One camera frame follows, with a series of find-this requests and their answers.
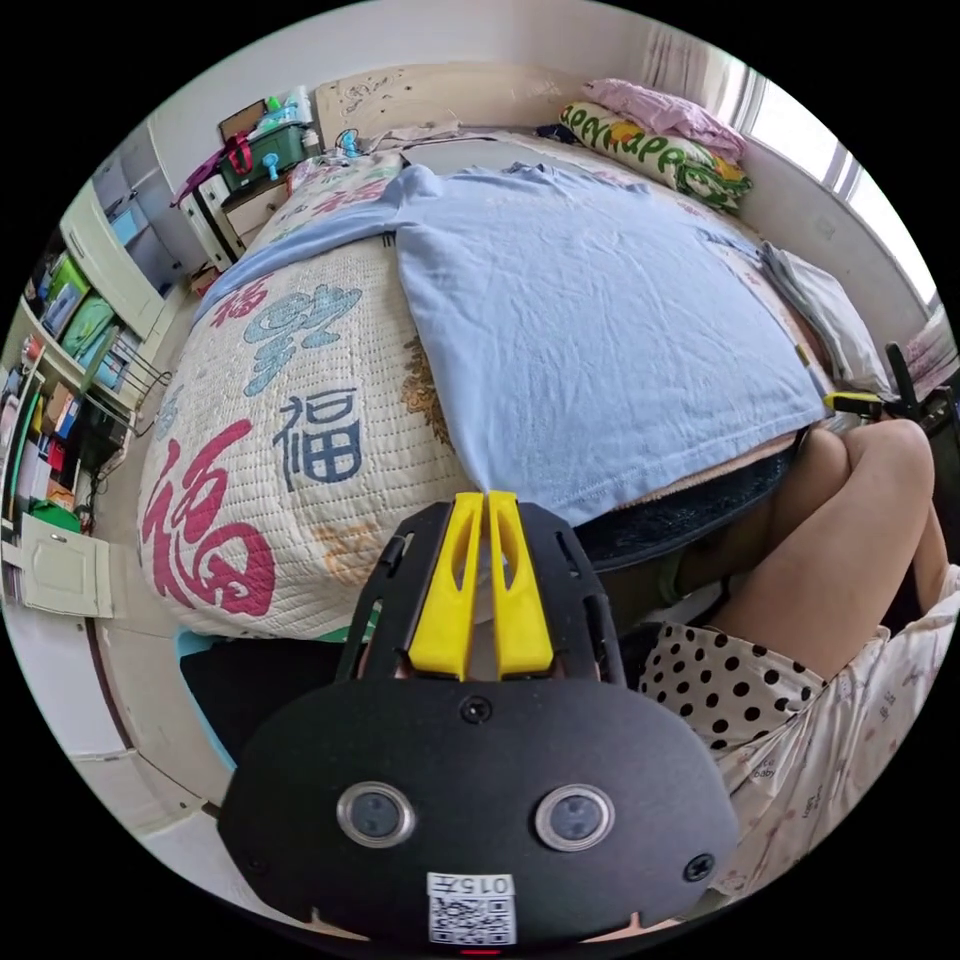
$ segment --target bed frame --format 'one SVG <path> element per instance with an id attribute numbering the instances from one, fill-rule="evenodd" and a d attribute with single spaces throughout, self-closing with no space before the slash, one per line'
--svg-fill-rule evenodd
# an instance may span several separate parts
<path id="1" fill-rule="evenodd" d="M 323 143 L 330 146 L 345 130 L 365 138 L 452 120 L 500 130 L 556 123 L 561 109 L 582 97 L 586 79 L 510 63 L 415 64 L 326 83 L 313 99 Z"/>

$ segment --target green storage box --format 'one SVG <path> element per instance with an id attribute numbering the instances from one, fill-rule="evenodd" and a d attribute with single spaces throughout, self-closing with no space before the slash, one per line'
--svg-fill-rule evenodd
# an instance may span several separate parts
<path id="1" fill-rule="evenodd" d="M 227 188 L 233 193 L 241 187 L 248 187 L 251 183 L 269 177 L 270 170 L 263 164 L 263 158 L 269 153 L 275 153 L 280 158 L 277 163 L 278 173 L 299 163 L 306 156 L 303 144 L 300 142 L 302 135 L 303 128 L 299 124 L 291 123 L 249 141 L 247 146 L 250 148 L 252 169 L 246 173 L 238 173 L 231 159 L 234 157 L 243 169 L 245 167 L 243 151 L 232 151 L 220 161 L 220 175 L 226 181 Z"/>

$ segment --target qr code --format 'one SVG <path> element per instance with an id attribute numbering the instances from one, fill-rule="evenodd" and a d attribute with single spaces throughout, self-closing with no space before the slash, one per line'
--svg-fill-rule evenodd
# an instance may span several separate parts
<path id="1" fill-rule="evenodd" d="M 513 898 L 431 897 L 430 940 L 473 946 L 516 943 Z"/>

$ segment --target door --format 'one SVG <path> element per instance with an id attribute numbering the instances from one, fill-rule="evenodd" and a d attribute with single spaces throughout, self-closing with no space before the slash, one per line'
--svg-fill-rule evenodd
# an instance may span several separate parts
<path id="1" fill-rule="evenodd" d="M 51 613 L 112 617 L 109 545 L 26 514 L 20 526 L 23 603 Z"/>
<path id="2" fill-rule="evenodd" d="M 87 181 L 60 221 L 77 266 L 118 317 L 146 340 L 163 310 L 163 297 L 141 273 L 104 215 Z"/>

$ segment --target window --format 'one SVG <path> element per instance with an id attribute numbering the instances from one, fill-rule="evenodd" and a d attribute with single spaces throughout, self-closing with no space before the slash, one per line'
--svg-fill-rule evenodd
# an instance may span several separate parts
<path id="1" fill-rule="evenodd" d="M 724 123 L 733 123 L 733 118 L 740 106 L 740 97 L 742 96 L 747 82 L 747 65 L 736 57 L 724 54 L 729 60 L 727 66 L 726 86 L 723 88 L 723 96 L 717 105 L 717 118 Z"/>
<path id="2" fill-rule="evenodd" d="M 765 80 L 756 118 L 745 132 L 823 182 L 840 142 L 786 90 Z"/>
<path id="3" fill-rule="evenodd" d="M 866 170 L 860 171 L 847 203 L 893 254 L 900 268 L 917 288 L 920 299 L 924 303 L 932 303 L 937 288 L 923 262 L 923 256 L 897 211 L 893 209 L 893 204 Z"/>

